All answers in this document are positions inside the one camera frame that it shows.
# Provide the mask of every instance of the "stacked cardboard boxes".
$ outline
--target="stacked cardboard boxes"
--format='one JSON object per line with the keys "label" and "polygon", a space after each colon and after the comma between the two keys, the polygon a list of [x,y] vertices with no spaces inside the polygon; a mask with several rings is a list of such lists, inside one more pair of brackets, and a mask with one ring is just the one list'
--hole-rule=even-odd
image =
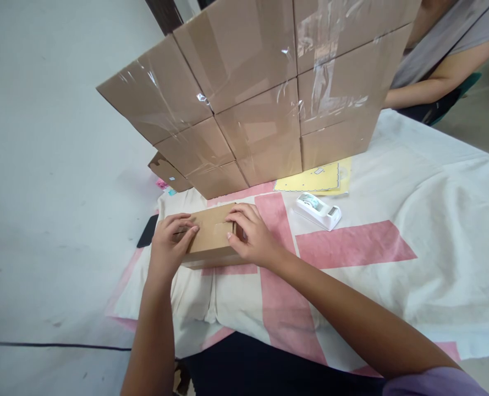
{"label": "stacked cardboard boxes", "polygon": [[367,150],[419,5],[217,0],[97,89],[160,177],[229,194]]}

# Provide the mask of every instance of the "finger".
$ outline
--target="finger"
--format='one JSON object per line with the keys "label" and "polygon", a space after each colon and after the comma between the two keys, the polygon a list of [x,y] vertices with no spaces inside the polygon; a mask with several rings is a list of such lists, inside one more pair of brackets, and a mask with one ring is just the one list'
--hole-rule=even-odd
{"label": "finger", "polygon": [[233,233],[228,233],[227,237],[228,243],[233,248],[233,250],[235,250],[240,257],[244,258],[248,246]]}
{"label": "finger", "polygon": [[191,220],[187,219],[175,219],[171,224],[169,224],[166,228],[167,234],[174,234],[179,232],[181,227],[194,227],[195,224]]}
{"label": "finger", "polygon": [[189,244],[191,243],[193,237],[196,235],[196,233],[199,230],[199,226],[195,225],[188,229],[188,231],[185,233],[185,235],[182,237],[179,243],[177,243],[176,249],[178,249],[182,254],[185,254],[187,251]]}
{"label": "finger", "polygon": [[178,213],[178,214],[172,214],[170,216],[167,216],[163,222],[162,222],[162,226],[163,227],[167,227],[169,224],[171,224],[173,221],[175,221],[176,219],[181,219],[181,218],[189,218],[191,217],[191,214],[189,213]]}
{"label": "finger", "polygon": [[243,228],[244,232],[248,235],[250,234],[251,227],[253,226],[253,223],[249,221],[244,214],[239,212],[230,213],[229,215],[226,216],[224,220],[226,220],[227,222],[235,221],[238,225],[240,225]]}
{"label": "finger", "polygon": [[259,213],[259,209],[257,209],[257,206],[250,204],[250,207],[253,209],[253,211],[255,212],[255,214],[257,215],[257,217],[258,217],[260,220],[262,220],[262,216],[261,216],[261,214]]}
{"label": "finger", "polygon": [[246,217],[248,219],[250,219],[252,222],[256,222],[260,218],[257,215],[259,212],[258,211],[257,211],[257,213],[254,212],[254,210],[251,208],[251,205],[249,205],[247,203],[246,204],[245,203],[238,203],[234,207],[232,207],[232,209],[229,212],[230,213],[234,213],[234,212],[244,213],[244,215],[246,215]]}

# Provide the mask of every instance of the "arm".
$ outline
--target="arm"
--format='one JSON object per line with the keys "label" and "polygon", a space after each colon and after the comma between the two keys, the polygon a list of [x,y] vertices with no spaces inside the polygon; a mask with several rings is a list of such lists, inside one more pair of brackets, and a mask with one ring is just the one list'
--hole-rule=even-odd
{"label": "arm", "polygon": [[[138,327],[122,396],[170,395],[174,378],[174,334],[171,281],[198,231],[187,218],[175,214],[158,223],[151,244],[151,260],[141,298]],[[172,241],[180,227],[190,227],[179,243]]]}
{"label": "arm", "polygon": [[427,80],[389,90],[384,108],[400,109],[434,103],[457,88],[488,58],[489,41],[466,51],[449,55]]}
{"label": "arm", "polygon": [[242,242],[228,235],[236,252],[274,272],[307,298],[383,377],[391,379],[442,366],[460,368],[412,326],[279,246],[255,205],[235,205],[227,220],[239,223],[247,236]]}

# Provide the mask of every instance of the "hand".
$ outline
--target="hand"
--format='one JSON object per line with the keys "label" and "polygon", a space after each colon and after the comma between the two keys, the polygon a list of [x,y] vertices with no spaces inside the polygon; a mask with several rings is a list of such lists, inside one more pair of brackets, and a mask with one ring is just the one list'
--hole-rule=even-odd
{"label": "hand", "polygon": [[245,242],[228,233],[229,245],[243,259],[260,267],[269,267],[280,262],[283,254],[287,253],[273,238],[255,205],[236,204],[226,216],[226,221],[237,222],[246,233]]}
{"label": "hand", "polygon": [[[168,282],[170,284],[173,280],[191,240],[199,230],[198,225],[187,220],[190,216],[187,213],[173,214],[167,216],[156,226],[155,234],[152,237],[147,282],[151,279],[152,282]],[[180,242],[175,242],[173,241],[173,234],[180,227],[190,228]]]}

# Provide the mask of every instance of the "white tablecloth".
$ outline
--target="white tablecloth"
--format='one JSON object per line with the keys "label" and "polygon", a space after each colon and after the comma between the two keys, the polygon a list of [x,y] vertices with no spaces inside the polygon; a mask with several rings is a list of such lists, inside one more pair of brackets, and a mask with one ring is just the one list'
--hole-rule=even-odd
{"label": "white tablecloth", "polygon": [[[291,211],[299,193],[271,186],[211,202],[194,189],[163,195],[160,219],[213,204],[255,203],[276,238],[305,261],[391,310],[455,359],[489,356],[489,154],[382,111],[369,149],[352,159],[349,194],[323,197],[343,212],[335,230],[322,231]],[[137,319],[149,254],[141,251],[126,271],[112,316]],[[236,330],[337,369],[365,372],[313,306],[254,265],[181,268],[172,305],[178,357]]]}

